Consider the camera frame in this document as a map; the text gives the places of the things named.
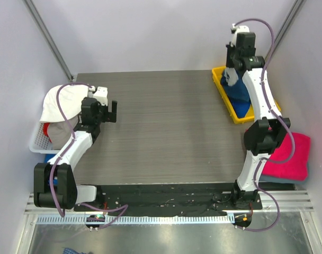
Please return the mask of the dark blue mickey t shirt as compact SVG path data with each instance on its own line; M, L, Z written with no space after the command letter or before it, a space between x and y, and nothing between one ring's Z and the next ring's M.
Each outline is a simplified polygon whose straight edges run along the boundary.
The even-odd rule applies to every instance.
M234 68L226 67L224 69L220 83L229 98L242 102L251 101L240 74Z

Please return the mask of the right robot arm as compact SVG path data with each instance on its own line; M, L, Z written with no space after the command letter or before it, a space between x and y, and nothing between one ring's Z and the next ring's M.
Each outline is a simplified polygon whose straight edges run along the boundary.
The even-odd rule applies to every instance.
M223 75L229 87L243 82L254 111L254 123L244 133L246 159L230 196L231 204L237 209L256 201L265 163L280 147L290 127L290 120L282 117L272 96L265 60L255 54L255 40L255 33L247 27L233 29Z

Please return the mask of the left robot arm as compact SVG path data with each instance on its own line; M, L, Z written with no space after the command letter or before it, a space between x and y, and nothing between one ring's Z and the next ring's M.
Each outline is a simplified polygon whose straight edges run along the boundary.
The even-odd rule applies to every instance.
M99 136L100 125L117 121L117 105L117 101L112 101L112 111L109 111L107 105L101 105L95 98L82 100L74 134L53 158L34 168L33 200L36 207L56 208L55 201L61 210L71 210L80 203L86 203L92 211L99 211L104 206L100 188L77 185L73 171Z

